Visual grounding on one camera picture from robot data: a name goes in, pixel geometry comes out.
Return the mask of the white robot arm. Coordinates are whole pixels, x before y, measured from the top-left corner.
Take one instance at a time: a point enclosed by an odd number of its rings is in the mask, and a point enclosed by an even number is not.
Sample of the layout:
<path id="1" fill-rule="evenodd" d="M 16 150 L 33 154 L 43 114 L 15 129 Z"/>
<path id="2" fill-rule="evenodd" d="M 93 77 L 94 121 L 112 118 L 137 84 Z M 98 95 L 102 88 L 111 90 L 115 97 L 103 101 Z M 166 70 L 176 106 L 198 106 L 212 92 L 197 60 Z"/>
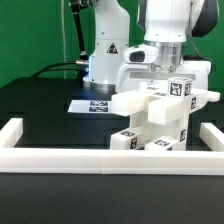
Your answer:
<path id="1" fill-rule="evenodd" d="M 95 50 L 85 51 L 79 13 L 92 6 Z M 104 91 L 127 91 L 141 81 L 161 83 L 171 77 L 193 80 L 208 87 L 212 63 L 200 54 L 186 56 L 184 45 L 210 33 L 219 19 L 218 0 L 138 0 L 137 24 L 143 43 L 129 45 L 130 16 L 118 0 L 70 0 L 80 47 L 87 62 L 84 84 Z"/>

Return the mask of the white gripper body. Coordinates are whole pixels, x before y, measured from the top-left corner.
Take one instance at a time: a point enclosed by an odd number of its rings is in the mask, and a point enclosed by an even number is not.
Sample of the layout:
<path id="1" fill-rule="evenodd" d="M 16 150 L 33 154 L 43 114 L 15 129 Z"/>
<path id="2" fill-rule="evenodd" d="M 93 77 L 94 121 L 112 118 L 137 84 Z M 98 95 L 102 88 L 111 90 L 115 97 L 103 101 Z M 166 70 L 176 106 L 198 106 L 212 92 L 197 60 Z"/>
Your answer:
<path id="1" fill-rule="evenodd" d="M 127 48 L 117 77 L 116 92 L 137 89 L 141 82 L 159 84 L 176 76 L 190 78 L 193 87 L 208 88 L 212 63 L 200 56 L 183 57 L 181 43 L 150 43 Z"/>

